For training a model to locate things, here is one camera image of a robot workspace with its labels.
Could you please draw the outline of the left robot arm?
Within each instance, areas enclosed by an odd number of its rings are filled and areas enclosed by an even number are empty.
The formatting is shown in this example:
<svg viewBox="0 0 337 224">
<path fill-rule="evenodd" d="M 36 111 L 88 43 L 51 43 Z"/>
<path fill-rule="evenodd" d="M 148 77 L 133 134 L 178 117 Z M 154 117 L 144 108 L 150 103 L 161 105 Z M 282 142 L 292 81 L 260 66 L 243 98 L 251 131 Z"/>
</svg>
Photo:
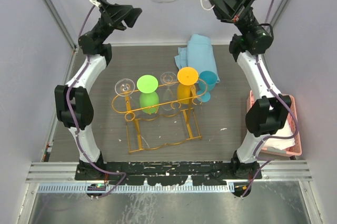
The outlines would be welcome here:
<svg viewBox="0 0 337 224">
<path fill-rule="evenodd" d="M 85 178 L 99 180 L 110 172 L 106 170 L 92 131 L 94 108 L 90 90 L 112 60 L 112 47 L 106 39 L 114 31 L 132 28 L 142 9 L 110 4 L 107 0 L 97 0 L 93 6 L 99 9 L 101 15 L 90 31 L 80 32 L 78 36 L 85 61 L 66 84 L 55 87 L 54 95 L 57 119 L 71 133 L 80 154 L 77 172 Z"/>
</svg>

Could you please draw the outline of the orange plastic wine glass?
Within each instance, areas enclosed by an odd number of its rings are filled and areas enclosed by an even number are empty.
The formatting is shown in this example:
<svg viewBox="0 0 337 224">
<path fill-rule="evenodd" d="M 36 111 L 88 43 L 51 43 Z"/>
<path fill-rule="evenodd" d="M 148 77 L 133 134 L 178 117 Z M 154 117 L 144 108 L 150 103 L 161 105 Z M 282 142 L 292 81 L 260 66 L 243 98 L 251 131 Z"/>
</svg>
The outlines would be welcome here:
<svg viewBox="0 0 337 224">
<path fill-rule="evenodd" d="M 189 103 L 191 87 L 198 81 L 199 74 L 196 69 L 192 67 L 183 67 L 178 71 L 177 79 L 179 85 L 177 87 L 177 99 L 182 104 Z"/>
</svg>

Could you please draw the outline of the clear flute glass back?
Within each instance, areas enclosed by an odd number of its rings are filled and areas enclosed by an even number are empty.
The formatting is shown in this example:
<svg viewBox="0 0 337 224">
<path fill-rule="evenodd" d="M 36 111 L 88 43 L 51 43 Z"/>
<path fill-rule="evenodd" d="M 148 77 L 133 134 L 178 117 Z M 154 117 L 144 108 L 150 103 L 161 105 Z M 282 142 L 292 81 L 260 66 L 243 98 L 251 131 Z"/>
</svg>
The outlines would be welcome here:
<svg viewBox="0 0 337 224">
<path fill-rule="evenodd" d="M 177 77 L 176 77 L 176 74 L 173 72 L 164 72 L 161 75 L 160 80 L 161 80 L 161 83 L 166 86 L 166 90 L 164 91 L 163 100 L 162 100 L 162 102 L 166 104 L 162 105 L 162 108 L 165 111 L 170 111 L 173 109 L 171 107 L 171 102 L 174 100 L 174 95 L 170 87 L 172 87 L 175 84 Z"/>
</svg>

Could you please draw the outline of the blue plastic wine glass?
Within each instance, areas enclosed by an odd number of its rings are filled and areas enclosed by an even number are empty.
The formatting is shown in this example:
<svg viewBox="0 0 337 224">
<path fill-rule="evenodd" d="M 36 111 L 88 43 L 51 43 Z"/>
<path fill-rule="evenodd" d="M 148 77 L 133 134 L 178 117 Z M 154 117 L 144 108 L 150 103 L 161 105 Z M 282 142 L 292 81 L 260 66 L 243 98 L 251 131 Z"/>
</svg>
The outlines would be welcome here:
<svg viewBox="0 0 337 224">
<path fill-rule="evenodd" d="M 201 102 L 208 102 L 211 98 L 210 91 L 214 89 L 217 83 L 217 75 L 212 71 L 203 71 L 200 73 L 199 79 L 201 80 L 198 83 L 198 100 Z"/>
</svg>

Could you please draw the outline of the clear flute glass front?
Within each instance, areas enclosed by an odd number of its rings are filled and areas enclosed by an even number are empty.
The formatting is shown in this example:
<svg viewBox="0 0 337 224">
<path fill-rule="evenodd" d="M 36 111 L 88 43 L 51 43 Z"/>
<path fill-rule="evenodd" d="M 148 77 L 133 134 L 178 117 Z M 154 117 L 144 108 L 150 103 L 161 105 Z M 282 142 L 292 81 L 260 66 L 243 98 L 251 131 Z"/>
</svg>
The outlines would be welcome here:
<svg viewBox="0 0 337 224">
<path fill-rule="evenodd" d="M 131 79 L 121 79 L 115 84 L 115 92 L 117 95 L 126 97 L 131 95 L 135 90 L 135 83 Z"/>
</svg>

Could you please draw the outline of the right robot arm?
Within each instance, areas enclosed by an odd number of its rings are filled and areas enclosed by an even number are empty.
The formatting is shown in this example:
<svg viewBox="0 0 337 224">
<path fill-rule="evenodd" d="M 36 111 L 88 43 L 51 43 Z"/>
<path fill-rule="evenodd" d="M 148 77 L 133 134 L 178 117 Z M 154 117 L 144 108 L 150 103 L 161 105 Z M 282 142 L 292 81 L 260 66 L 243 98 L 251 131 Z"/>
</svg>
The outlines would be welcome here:
<svg viewBox="0 0 337 224">
<path fill-rule="evenodd" d="M 233 176 L 242 179 L 258 169 L 257 156 L 268 139 L 295 137 L 287 121 L 292 100 L 275 87 L 262 60 L 274 34 L 271 24 L 261 24 L 255 18 L 255 0 L 209 1 L 218 20 L 234 24 L 240 31 L 233 35 L 229 52 L 243 70 L 255 100 L 245 116 L 246 136 L 230 164 Z"/>
</svg>

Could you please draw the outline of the green plastic wine glass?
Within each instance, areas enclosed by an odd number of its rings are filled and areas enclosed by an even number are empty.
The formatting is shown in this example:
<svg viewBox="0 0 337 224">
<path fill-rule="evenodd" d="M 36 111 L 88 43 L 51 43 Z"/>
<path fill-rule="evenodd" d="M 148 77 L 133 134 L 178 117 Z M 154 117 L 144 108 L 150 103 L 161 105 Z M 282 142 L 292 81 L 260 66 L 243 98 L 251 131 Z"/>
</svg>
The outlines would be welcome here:
<svg viewBox="0 0 337 224">
<path fill-rule="evenodd" d="M 152 75 L 143 75 L 137 80 L 137 88 L 141 92 L 140 107 L 147 114 L 154 114 L 158 110 L 159 97 L 156 93 L 158 80 Z"/>
</svg>

